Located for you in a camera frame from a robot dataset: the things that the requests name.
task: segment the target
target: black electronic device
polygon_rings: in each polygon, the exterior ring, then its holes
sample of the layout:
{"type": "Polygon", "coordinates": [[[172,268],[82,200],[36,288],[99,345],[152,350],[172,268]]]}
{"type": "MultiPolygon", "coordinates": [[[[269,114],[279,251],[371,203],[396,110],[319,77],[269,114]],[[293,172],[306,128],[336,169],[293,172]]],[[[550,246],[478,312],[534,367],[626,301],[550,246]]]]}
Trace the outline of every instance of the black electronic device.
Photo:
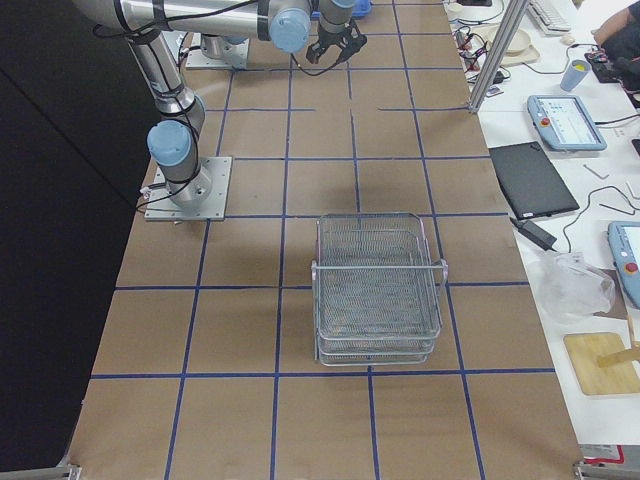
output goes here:
{"type": "Polygon", "coordinates": [[[538,142],[490,148],[498,183],[518,220],[579,208],[538,142]]]}
{"type": "Polygon", "coordinates": [[[591,65],[594,75],[600,83],[618,83],[620,72],[606,56],[597,53],[585,53],[584,58],[591,65]]]}
{"type": "Polygon", "coordinates": [[[458,0],[458,3],[465,7],[490,7],[493,5],[491,0],[458,0]]]}

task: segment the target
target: wire basket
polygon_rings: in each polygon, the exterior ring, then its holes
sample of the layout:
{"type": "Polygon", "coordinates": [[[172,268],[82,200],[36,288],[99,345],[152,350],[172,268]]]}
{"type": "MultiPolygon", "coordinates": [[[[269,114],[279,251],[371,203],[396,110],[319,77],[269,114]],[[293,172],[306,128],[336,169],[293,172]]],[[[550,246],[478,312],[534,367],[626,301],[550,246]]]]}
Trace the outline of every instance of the wire basket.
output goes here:
{"type": "Polygon", "coordinates": [[[316,358],[325,365],[419,363],[442,326],[421,220],[408,213],[326,215],[312,264],[316,358]]]}

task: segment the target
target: black wall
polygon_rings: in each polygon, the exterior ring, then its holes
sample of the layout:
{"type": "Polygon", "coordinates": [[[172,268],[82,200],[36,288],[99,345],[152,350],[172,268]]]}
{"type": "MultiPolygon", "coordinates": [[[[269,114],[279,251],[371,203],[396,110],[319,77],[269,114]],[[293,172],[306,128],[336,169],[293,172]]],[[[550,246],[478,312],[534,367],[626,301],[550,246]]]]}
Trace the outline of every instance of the black wall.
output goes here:
{"type": "Polygon", "coordinates": [[[0,471],[62,459],[158,120],[125,41],[91,28],[66,0],[0,1],[0,471]]]}

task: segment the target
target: brown tiled surface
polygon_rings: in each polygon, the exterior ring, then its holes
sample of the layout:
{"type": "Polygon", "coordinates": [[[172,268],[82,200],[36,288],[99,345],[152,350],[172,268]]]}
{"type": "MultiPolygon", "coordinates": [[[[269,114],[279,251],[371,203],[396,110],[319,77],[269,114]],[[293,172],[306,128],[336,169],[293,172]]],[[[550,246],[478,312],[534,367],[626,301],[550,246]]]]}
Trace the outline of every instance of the brown tiled surface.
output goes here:
{"type": "Polygon", "coordinates": [[[360,25],[368,44],[319,78],[258,41],[249,71],[185,73],[209,109],[200,153],[235,158],[227,219],[136,219],[71,446],[83,478],[572,478],[575,438],[442,6],[380,3],[360,25]],[[449,263],[435,350],[320,365],[318,216],[403,210],[449,263]]]}

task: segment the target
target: blue cup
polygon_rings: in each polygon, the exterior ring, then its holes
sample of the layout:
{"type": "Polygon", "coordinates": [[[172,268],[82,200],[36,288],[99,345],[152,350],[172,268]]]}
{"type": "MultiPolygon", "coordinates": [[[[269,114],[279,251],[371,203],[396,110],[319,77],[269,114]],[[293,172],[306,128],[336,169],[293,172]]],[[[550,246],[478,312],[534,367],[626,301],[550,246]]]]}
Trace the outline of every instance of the blue cup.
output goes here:
{"type": "Polygon", "coordinates": [[[578,86],[578,84],[584,77],[587,76],[587,73],[589,73],[590,71],[591,65],[589,65],[589,62],[585,62],[584,60],[572,61],[571,64],[567,67],[567,70],[564,72],[564,75],[562,76],[560,88],[565,92],[570,92],[578,86]]]}

